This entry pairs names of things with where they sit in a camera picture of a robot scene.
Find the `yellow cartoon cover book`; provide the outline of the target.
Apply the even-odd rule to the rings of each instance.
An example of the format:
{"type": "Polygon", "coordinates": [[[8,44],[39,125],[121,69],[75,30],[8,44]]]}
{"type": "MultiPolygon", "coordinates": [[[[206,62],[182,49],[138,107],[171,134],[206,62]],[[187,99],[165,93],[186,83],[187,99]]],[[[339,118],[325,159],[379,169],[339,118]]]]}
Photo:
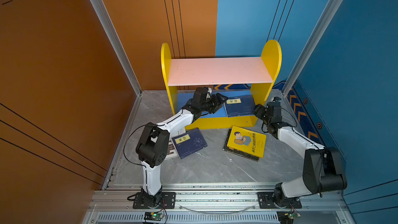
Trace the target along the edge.
{"type": "Polygon", "coordinates": [[[263,158],[266,135],[248,129],[233,126],[228,137],[227,147],[245,154],[263,158]]]}

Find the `white brown patterned booklet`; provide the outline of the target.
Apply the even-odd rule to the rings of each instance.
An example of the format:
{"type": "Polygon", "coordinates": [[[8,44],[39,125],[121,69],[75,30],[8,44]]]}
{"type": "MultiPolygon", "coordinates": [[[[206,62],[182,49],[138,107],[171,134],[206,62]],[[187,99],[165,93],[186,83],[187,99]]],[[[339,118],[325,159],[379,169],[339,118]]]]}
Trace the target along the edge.
{"type": "MultiPolygon", "coordinates": [[[[185,128],[181,128],[176,133],[174,133],[172,135],[172,137],[174,138],[176,136],[179,136],[179,135],[182,135],[182,134],[185,134],[185,133],[186,133],[186,129],[185,128]]],[[[166,154],[166,158],[165,159],[168,160],[168,159],[172,159],[172,158],[175,158],[175,157],[178,157],[178,153],[177,153],[177,150],[175,148],[175,145],[174,145],[172,139],[170,139],[170,141],[168,143],[168,149],[167,149],[167,154],[166,154]]]]}

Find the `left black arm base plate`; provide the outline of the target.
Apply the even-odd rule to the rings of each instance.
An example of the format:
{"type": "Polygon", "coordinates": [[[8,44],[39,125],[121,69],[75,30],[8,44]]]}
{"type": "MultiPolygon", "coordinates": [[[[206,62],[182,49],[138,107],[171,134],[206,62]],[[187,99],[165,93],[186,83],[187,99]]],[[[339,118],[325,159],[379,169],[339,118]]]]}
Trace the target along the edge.
{"type": "Polygon", "coordinates": [[[175,192],[160,192],[151,196],[146,192],[140,192],[134,199],[134,209],[165,208],[174,209],[176,203],[175,192]]]}

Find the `right small circuit board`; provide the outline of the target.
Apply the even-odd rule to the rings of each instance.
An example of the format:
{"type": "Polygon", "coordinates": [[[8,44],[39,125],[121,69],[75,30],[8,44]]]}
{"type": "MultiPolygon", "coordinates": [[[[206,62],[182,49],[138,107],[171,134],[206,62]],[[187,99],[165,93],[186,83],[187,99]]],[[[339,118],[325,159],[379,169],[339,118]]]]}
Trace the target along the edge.
{"type": "Polygon", "coordinates": [[[294,224],[294,221],[301,217],[297,212],[277,212],[278,220],[281,224],[294,224]]]}

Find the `aluminium rail frame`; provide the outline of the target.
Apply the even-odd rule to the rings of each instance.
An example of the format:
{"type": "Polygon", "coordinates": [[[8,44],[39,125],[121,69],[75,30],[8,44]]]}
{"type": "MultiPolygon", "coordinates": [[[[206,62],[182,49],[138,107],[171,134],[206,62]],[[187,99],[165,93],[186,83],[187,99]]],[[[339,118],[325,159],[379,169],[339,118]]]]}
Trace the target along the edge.
{"type": "MultiPolygon", "coordinates": [[[[272,193],[275,182],[166,184],[174,192],[174,208],[167,209],[162,223],[278,223],[282,209],[261,208],[258,193],[272,193]]],[[[96,191],[83,218],[84,224],[144,222],[145,209],[134,209],[128,196],[139,184],[109,185],[96,191]]],[[[296,215],[295,224],[354,224],[355,220],[339,191],[302,197],[301,208],[286,208],[296,215]]]]}

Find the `navy book bottom yellow label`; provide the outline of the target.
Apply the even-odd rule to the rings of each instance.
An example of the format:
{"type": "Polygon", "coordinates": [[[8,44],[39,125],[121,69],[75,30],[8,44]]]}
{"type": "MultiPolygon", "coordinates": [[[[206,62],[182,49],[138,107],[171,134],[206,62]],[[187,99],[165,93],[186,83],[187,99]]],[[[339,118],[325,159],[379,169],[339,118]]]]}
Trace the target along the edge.
{"type": "Polygon", "coordinates": [[[184,159],[208,146],[199,128],[176,136],[172,138],[172,141],[180,159],[184,159]]]}

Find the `left green circuit board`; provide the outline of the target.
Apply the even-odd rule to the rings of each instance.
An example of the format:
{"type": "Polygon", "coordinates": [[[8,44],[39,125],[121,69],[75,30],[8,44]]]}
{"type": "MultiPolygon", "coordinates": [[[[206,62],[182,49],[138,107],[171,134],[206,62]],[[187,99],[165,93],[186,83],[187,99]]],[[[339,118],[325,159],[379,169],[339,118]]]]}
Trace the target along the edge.
{"type": "Polygon", "coordinates": [[[144,213],[144,224],[158,224],[165,220],[165,214],[162,212],[145,212],[144,213]]]}

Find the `navy book yellow label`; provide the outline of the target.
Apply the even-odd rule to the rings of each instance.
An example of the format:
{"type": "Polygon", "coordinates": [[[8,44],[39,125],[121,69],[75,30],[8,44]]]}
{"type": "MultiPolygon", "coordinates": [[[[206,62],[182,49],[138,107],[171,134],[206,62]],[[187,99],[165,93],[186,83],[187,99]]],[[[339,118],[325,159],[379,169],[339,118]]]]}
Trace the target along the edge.
{"type": "Polygon", "coordinates": [[[199,128],[176,136],[172,138],[172,141],[180,159],[184,159],[208,146],[199,128]]]}
{"type": "Polygon", "coordinates": [[[255,101],[252,95],[241,95],[229,98],[225,102],[228,117],[240,117],[253,115],[255,101]]]}

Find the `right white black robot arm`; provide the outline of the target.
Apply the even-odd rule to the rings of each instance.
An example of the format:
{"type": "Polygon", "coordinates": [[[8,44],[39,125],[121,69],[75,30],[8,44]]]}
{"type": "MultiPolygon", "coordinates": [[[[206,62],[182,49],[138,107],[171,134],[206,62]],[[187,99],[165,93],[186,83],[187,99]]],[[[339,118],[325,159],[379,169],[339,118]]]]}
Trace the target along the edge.
{"type": "Polygon", "coordinates": [[[347,188],[340,151],[312,141],[284,122],[278,97],[265,106],[256,105],[254,115],[263,121],[269,134],[290,146],[304,159],[301,177],[275,186],[273,202],[276,207],[291,207],[302,196],[321,195],[323,192],[347,188]]]}

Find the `dark book under yellow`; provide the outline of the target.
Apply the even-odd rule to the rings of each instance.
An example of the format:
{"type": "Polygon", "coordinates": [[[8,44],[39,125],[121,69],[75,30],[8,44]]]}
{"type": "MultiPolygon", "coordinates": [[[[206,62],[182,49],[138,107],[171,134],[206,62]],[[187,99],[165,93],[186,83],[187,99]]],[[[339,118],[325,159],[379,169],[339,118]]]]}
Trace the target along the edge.
{"type": "Polygon", "coordinates": [[[246,159],[249,159],[251,161],[258,162],[259,161],[258,157],[250,155],[250,154],[247,154],[247,153],[244,153],[244,152],[236,150],[236,149],[232,149],[232,148],[227,146],[229,137],[231,135],[231,131],[232,131],[232,129],[228,130],[227,138],[226,138],[224,146],[223,146],[223,151],[229,152],[231,154],[235,154],[235,155],[237,155],[239,157],[246,158],[246,159]]]}

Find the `yellow pink blue bookshelf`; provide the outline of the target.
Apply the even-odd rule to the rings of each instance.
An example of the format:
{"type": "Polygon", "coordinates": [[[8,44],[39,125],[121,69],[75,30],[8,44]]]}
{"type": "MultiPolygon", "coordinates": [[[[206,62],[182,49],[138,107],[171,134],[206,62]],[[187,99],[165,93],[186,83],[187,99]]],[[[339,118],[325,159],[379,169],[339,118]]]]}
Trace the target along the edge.
{"type": "MultiPolygon", "coordinates": [[[[173,116],[199,87],[208,87],[212,94],[229,98],[252,95],[255,104],[263,105],[276,82],[282,66],[282,49],[278,41],[269,40],[260,57],[173,59],[167,43],[161,47],[161,67],[173,116]]],[[[253,127],[254,115],[228,117],[225,104],[214,114],[205,114],[187,130],[253,127]]]]}

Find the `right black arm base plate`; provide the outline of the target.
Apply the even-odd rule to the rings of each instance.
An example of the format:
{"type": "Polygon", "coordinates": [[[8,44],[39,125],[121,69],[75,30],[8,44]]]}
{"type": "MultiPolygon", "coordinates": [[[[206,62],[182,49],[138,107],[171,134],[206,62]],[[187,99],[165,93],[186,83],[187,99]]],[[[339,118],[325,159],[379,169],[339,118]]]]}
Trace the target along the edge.
{"type": "Polygon", "coordinates": [[[258,192],[258,203],[260,209],[288,209],[288,208],[295,208],[301,209],[302,203],[300,198],[286,198],[281,194],[275,194],[274,192],[258,192]]]}

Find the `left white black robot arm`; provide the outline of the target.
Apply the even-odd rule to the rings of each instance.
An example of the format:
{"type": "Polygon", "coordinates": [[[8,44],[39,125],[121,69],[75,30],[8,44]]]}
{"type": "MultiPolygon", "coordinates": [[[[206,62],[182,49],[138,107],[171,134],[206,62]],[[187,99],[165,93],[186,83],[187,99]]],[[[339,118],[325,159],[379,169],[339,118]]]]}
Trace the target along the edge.
{"type": "Polygon", "coordinates": [[[144,171],[144,183],[139,195],[150,207],[157,207],[161,202],[161,163],[166,158],[170,138],[201,116],[216,113],[228,100],[221,93],[211,92],[208,87],[197,88],[193,98],[177,114],[163,122],[149,122],[144,126],[136,146],[144,171]]]}

